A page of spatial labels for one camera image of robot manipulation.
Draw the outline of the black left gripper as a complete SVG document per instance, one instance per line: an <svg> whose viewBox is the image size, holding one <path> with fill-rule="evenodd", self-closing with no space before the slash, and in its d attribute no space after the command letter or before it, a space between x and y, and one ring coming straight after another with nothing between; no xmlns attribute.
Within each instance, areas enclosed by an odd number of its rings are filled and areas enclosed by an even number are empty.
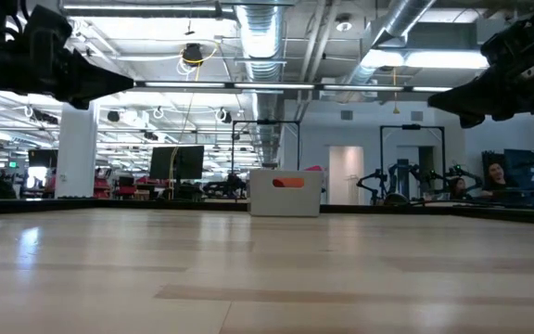
<svg viewBox="0 0 534 334"><path fill-rule="evenodd" d="M80 88L80 81L86 83ZM76 109L100 97L132 89L134 80L91 64L77 50L23 46L19 53L19 94L50 95Z"/></svg>

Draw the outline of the white plastic basket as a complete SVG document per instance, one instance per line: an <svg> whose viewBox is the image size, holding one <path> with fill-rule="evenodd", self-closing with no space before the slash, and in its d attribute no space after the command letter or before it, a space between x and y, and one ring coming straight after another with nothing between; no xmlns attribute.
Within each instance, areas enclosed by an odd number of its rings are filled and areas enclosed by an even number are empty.
<svg viewBox="0 0 534 334"><path fill-rule="evenodd" d="M274 178L303 178L303 188L277 188ZM253 216L316 217L320 214L322 172L253 170L248 179L248 210Z"/></svg>

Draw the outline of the bright ceiling light panel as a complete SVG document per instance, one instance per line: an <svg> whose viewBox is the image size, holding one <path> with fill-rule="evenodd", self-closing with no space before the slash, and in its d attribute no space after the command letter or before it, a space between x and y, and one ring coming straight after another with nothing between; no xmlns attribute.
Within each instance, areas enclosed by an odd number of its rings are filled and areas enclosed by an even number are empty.
<svg viewBox="0 0 534 334"><path fill-rule="evenodd" d="M487 60L476 51L395 51L371 50L360 65L364 68L411 67L429 69L486 69Z"/></svg>

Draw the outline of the white building pillar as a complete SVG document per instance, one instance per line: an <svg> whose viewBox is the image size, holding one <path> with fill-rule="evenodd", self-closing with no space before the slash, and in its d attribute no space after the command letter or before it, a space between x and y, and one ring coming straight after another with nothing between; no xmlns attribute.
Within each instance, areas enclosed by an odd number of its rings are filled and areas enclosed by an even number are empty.
<svg viewBox="0 0 534 334"><path fill-rule="evenodd" d="M94 195L95 154L99 106L87 109L62 105L55 196L91 198Z"/></svg>

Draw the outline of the person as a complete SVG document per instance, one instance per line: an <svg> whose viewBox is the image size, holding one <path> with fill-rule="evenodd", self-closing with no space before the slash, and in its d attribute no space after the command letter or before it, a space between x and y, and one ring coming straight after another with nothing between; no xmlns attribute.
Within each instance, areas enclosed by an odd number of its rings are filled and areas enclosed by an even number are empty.
<svg viewBox="0 0 534 334"><path fill-rule="evenodd" d="M487 178L481 196L496 199L502 197L504 191L511 187L515 187L515 183L505 175L503 167L498 162L493 162L488 166Z"/></svg>
<svg viewBox="0 0 534 334"><path fill-rule="evenodd" d="M455 177L449 182L450 199L467 199L466 183L462 177Z"/></svg>

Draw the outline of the blue panel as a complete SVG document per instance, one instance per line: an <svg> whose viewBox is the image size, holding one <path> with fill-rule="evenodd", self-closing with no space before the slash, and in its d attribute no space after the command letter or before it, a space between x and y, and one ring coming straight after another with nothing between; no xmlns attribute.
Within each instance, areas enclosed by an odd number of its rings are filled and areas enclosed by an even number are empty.
<svg viewBox="0 0 534 334"><path fill-rule="evenodd" d="M506 149L504 158L506 174L520 190L521 202L534 207L534 151Z"/></svg>

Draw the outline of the small dark screen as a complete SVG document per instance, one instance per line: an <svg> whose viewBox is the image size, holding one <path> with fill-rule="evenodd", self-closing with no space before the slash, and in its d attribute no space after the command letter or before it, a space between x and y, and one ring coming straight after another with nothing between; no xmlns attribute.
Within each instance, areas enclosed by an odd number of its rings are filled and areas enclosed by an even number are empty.
<svg viewBox="0 0 534 334"><path fill-rule="evenodd" d="M31 149L28 151L28 160L30 167L57 167L57 149Z"/></svg>

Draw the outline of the red office chair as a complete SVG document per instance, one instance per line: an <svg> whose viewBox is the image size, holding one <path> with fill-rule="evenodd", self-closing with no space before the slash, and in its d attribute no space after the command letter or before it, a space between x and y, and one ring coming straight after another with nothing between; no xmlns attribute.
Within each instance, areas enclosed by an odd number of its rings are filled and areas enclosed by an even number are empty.
<svg viewBox="0 0 534 334"><path fill-rule="evenodd" d="M132 198L136 192L136 185L132 176L119 176L115 182L114 195L118 199Z"/></svg>

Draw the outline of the black monitor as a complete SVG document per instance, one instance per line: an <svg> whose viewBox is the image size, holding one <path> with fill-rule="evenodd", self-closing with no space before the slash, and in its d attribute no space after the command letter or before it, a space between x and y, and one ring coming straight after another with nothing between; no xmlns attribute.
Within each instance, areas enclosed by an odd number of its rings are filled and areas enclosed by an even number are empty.
<svg viewBox="0 0 534 334"><path fill-rule="evenodd" d="M153 148L149 177L161 180L200 179L204 153L203 146Z"/></svg>

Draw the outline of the white door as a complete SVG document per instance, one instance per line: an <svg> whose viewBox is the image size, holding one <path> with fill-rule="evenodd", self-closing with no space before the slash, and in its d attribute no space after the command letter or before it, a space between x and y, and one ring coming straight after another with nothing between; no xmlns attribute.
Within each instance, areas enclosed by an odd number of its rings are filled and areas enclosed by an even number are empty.
<svg viewBox="0 0 534 334"><path fill-rule="evenodd" d="M360 205L363 192L357 186L364 176L363 148L331 146L329 148L328 203L333 205Z"/></svg>

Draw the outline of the long ceiling light bar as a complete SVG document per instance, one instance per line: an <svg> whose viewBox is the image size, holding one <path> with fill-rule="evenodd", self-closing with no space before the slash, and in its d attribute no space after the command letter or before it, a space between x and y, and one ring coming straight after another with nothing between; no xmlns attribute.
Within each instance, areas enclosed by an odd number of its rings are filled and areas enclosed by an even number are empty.
<svg viewBox="0 0 534 334"><path fill-rule="evenodd" d="M178 90L178 89L213 89L213 90L300 90L300 91L347 91L347 92L415 92L440 93L451 90L443 86L411 86L411 85L349 85L323 83L236 83L236 82L180 82L180 81L136 81L137 89Z"/></svg>

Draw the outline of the black metal rig frame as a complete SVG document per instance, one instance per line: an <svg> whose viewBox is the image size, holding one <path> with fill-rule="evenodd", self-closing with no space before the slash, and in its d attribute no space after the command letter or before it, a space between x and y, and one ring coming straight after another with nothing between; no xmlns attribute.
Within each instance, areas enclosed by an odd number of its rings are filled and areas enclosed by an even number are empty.
<svg viewBox="0 0 534 334"><path fill-rule="evenodd" d="M285 121L275 119L258 119L258 120L234 120L231 123L230 132L230 170L235 169L235 142L239 135L256 136L259 139L259 159L262 165L270 165L274 163L277 157L279 145L272 141L275 131L279 129L283 131L285 125L294 125L296 127L296 170L300 170L300 122L299 121Z"/></svg>
<svg viewBox="0 0 534 334"><path fill-rule="evenodd" d="M411 123L411 124L402 124L402 125L380 125L379 126L379 161L380 161L380 170L381 172L384 172L385 169L385 137L384 132L385 129L398 129L402 131L421 131L421 130L438 130L440 137L439 141L441 143L441 176L444 177L445 173L447 172L447 162L446 162L446 130L444 126L431 126L431 125L421 125L417 123ZM388 172L388 187L385 190L384 197L387 197L391 193L394 193L396 191L396 183L393 183L392 177L395 175L392 172Z"/></svg>

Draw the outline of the silver ventilation duct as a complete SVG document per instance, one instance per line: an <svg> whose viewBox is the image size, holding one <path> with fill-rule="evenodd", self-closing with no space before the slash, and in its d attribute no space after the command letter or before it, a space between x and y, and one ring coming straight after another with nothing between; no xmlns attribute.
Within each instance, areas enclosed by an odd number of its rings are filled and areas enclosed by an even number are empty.
<svg viewBox="0 0 534 334"><path fill-rule="evenodd" d="M279 6L236 6L243 54L250 59L245 67L252 83L275 83L282 79L284 10ZM272 93L254 93L252 111L257 121L283 119L283 101Z"/></svg>
<svg viewBox="0 0 534 334"><path fill-rule="evenodd" d="M343 84L363 85L383 67L378 47L387 42L397 42L399 47L407 44L409 31L436 3L437 0L391 0L388 12L370 21L361 39L362 58L354 69L344 77Z"/></svg>

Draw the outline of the black aluminium table frame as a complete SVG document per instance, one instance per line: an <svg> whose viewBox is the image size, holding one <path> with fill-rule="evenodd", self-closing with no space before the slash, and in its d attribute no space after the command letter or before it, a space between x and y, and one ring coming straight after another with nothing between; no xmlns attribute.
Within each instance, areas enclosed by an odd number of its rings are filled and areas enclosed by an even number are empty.
<svg viewBox="0 0 534 334"><path fill-rule="evenodd" d="M161 202L110 199L0 199L0 214L25 212L52 212L85 209L130 209L130 210L181 210L209 212L245 212L246 203L230 202ZM386 214L386 215L451 215L516 222L534 225L534 209L506 209L489 206L350 206L329 205L320 207L321 213L330 214Z"/></svg>

